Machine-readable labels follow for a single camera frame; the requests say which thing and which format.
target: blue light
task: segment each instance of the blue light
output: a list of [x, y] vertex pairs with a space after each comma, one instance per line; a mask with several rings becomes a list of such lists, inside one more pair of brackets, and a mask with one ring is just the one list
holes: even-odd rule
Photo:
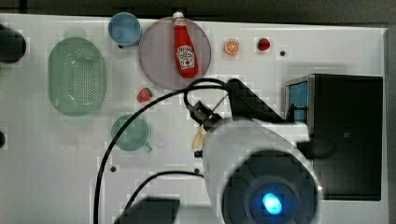
[[271, 215], [279, 215], [282, 212], [282, 203], [273, 193], [265, 194], [262, 203]]

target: orange slice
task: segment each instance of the orange slice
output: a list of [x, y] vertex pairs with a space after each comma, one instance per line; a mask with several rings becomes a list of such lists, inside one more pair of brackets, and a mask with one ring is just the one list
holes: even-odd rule
[[235, 55], [239, 51], [239, 42], [235, 39], [229, 39], [224, 45], [225, 52]]

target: small red object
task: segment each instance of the small red object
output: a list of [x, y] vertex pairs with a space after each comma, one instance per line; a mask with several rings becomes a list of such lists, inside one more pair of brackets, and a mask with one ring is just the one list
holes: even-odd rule
[[137, 94], [137, 101], [139, 103], [143, 103], [146, 101], [149, 101], [152, 97], [152, 92], [149, 88], [143, 88], [138, 94]]
[[187, 31], [186, 20], [183, 13], [176, 12], [173, 15], [174, 22], [174, 54], [178, 73], [185, 78], [198, 75], [198, 61], [194, 45]]
[[265, 51], [271, 47], [271, 43], [267, 38], [261, 38], [257, 44], [257, 48], [261, 51]]

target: cup handle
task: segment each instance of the cup handle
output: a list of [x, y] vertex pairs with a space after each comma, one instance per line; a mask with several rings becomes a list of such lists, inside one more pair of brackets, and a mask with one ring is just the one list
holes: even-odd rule
[[143, 148], [145, 149], [145, 151], [147, 153], [150, 153], [150, 151], [152, 151], [152, 147], [149, 145], [149, 143], [146, 143]]

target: blue cup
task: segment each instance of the blue cup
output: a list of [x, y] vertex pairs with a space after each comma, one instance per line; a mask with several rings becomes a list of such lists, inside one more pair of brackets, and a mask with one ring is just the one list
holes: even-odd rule
[[121, 12], [111, 18], [108, 33], [121, 49], [128, 48], [139, 45], [142, 27], [137, 17], [128, 12]]

